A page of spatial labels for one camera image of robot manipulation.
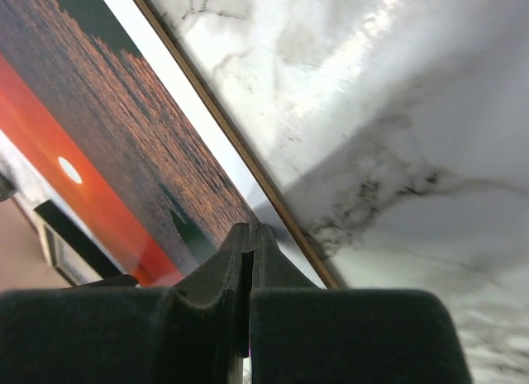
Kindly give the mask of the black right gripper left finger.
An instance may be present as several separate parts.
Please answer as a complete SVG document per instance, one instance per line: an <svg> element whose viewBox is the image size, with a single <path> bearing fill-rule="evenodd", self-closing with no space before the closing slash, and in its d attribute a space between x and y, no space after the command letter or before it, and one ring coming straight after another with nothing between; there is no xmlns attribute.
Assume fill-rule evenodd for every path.
<svg viewBox="0 0 529 384"><path fill-rule="evenodd" d="M172 287L111 279L3 292L4 383L240 383L252 228Z"/></svg>

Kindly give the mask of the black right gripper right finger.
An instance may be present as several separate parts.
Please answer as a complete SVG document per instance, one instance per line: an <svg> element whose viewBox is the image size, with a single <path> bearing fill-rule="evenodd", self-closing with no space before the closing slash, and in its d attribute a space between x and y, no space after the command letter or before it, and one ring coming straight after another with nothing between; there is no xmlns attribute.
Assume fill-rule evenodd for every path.
<svg viewBox="0 0 529 384"><path fill-rule="evenodd" d="M325 290L257 225L250 291L255 383L468 383L450 314L413 289Z"/></svg>

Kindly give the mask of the light wooden picture frame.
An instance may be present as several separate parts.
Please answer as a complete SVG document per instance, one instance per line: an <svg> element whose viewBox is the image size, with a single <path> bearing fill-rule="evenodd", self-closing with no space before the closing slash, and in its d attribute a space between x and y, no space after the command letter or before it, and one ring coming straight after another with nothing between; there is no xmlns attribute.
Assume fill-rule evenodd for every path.
<svg viewBox="0 0 529 384"><path fill-rule="evenodd" d="M45 261L69 285L117 277L122 271L52 201L34 209Z"/></svg>

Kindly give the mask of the red sunset photo board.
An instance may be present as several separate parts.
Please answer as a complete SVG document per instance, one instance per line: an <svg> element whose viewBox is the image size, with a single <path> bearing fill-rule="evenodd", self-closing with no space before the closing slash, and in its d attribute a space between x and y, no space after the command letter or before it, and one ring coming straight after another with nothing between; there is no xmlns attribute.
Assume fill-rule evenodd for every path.
<svg viewBox="0 0 529 384"><path fill-rule="evenodd" d="M174 285L237 223L337 281L141 0L1 0L1 183L52 201L122 273Z"/></svg>

